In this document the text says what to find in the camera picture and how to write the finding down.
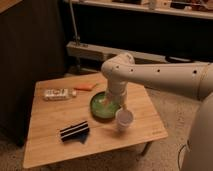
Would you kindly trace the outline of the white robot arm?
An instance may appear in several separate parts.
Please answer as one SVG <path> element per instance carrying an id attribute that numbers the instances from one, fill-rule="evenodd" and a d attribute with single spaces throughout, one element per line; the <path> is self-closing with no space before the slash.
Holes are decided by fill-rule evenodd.
<path id="1" fill-rule="evenodd" d="M 180 171 L 213 171 L 213 63 L 136 64 L 121 53 L 105 61 L 101 72 L 110 100 L 124 102 L 132 82 L 200 101 Z"/>

